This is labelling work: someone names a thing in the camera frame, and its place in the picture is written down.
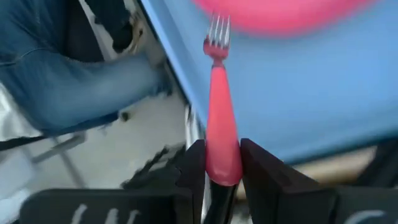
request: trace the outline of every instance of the floor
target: floor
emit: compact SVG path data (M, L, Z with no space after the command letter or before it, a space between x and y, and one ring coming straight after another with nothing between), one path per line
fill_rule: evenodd
M133 11L134 4L127 0L126 7ZM93 15L82 3L89 20ZM110 36L101 26L93 25L100 47L106 59L114 59ZM157 63L164 53L152 36L148 37L150 60ZM185 142L184 105L177 94L147 98L128 108L132 118L127 122L117 121L112 126L88 131L85 143L71 149L68 154L77 166L87 187L116 188L132 177L134 171L165 145ZM49 140L29 145L29 151L36 156L53 146ZM28 189L36 192L48 188L75 187L59 156L37 166L37 176Z

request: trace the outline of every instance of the pink plastic handle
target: pink plastic handle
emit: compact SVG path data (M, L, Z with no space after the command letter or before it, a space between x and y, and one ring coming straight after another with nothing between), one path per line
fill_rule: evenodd
M206 171L217 184L232 186L242 177L238 134L225 68L211 70L206 128Z

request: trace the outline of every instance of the blue table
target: blue table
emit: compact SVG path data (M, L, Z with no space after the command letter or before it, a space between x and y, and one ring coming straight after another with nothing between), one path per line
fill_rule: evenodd
M189 0L142 5L206 124L208 19ZM294 162L398 135L397 9L397 0L381 0L289 39L233 32L225 64L239 136Z

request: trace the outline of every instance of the pink fork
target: pink fork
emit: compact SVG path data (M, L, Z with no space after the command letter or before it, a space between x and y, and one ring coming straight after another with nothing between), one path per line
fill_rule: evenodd
M213 15L203 43L205 54L213 59L206 127L206 171L210 179L225 186L238 184L242 177L238 135L223 65L228 56L230 30L229 17Z

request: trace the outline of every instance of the jeans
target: jeans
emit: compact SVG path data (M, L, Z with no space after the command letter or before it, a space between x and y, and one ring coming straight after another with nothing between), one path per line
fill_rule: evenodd
M0 82L31 125L46 135L100 125L107 120L101 118L169 90L165 75L151 68L144 54L107 63L63 56L67 1L74 0L0 1ZM105 28L128 20L126 13L109 8L118 1L123 3L89 3L97 4L94 11L109 11L108 19L106 11L101 15Z

